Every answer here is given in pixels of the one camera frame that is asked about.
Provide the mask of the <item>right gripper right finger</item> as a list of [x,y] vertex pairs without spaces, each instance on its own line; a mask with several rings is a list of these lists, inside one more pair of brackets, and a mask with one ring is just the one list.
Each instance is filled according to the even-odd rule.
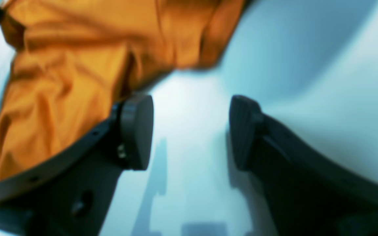
[[378,184],[312,149],[243,95],[230,101],[237,169],[259,179],[280,236],[378,236]]

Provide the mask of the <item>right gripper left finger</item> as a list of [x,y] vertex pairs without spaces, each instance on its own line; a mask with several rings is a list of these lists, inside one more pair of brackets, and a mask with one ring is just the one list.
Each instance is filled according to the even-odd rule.
[[0,230],[20,236],[97,236],[125,170],[147,170],[154,106],[137,94],[63,152],[0,181]]

